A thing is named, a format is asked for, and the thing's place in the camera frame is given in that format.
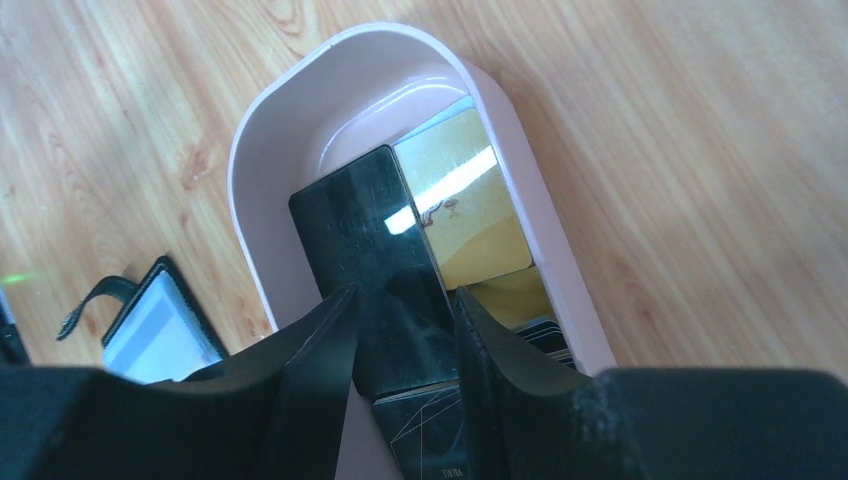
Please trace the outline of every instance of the wood grain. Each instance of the wood grain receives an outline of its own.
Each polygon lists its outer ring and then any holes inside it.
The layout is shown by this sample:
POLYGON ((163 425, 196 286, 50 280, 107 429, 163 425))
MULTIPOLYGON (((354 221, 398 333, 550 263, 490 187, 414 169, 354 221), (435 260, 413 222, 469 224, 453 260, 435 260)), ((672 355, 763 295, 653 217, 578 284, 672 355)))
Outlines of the wood grain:
POLYGON ((0 277, 32 357, 171 252, 228 347, 269 332, 230 222, 250 101, 322 40, 409 23, 518 110, 622 365, 848 379, 848 5, 833 1, 0 3, 0 277))

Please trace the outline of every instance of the black strap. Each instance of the black strap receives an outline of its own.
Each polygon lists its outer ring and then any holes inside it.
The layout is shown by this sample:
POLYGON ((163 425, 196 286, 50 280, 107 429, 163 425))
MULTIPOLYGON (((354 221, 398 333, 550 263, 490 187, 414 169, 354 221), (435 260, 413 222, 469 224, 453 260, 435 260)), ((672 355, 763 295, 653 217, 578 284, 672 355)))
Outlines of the black strap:
POLYGON ((124 277, 110 275, 103 280, 100 280, 91 292, 85 296, 82 303, 80 303, 79 306, 69 313, 68 316, 65 317, 65 320, 62 321, 62 328, 59 330, 59 335, 56 336, 56 340, 64 340, 68 338, 68 335, 74 331, 80 321, 80 318, 82 318, 82 311, 85 309, 85 306, 92 299, 101 295, 109 295, 110 297, 118 299, 121 303, 127 303, 133 295, 135 295, 137 290, 138 285, 124 277))

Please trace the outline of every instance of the white plastic tray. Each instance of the white plastic tray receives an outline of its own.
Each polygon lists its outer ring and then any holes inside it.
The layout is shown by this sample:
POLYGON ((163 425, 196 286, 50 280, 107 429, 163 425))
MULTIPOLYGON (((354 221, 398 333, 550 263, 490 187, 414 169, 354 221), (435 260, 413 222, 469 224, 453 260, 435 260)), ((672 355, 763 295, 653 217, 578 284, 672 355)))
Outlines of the white plastic tray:
MULTIPOLYGON (((251 104, 230 152, 236 233, 274 327, 321 300, 289 197, 465 95, 474 100, 533 259, 578 368, 615 361, 524 131, 483 71, 415 28, 373 23, 326 41, 251 104)), ((400 478, 370 408, 351 387, 337 478, 400 478)))

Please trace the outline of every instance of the reflective surface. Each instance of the reflective surface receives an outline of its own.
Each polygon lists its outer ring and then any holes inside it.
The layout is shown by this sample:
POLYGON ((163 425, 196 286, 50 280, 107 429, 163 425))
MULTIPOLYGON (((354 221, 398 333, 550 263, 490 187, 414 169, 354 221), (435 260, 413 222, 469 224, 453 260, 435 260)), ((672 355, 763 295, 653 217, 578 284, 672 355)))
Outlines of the reflective surface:
POLYGON ((457 375, 452 314, 421 228, 393 233, 385 223, 409 199, 384 146, 289 201, 321 295, 343 285, 364 292, 371 313, 353 377, 371 399, 457 375))
POLYGON ((468 292, 502 325, 521 328, 541 317, 554 317, 554 309, 536 267, 468 286, 468 292))
MULTIPOLYGON (((470 100, 457 102, 394 147, 448 290, 533 263, 489 138, 470 100)), ((395 234, 413 223, 409 208, 386 218, 395 234)))

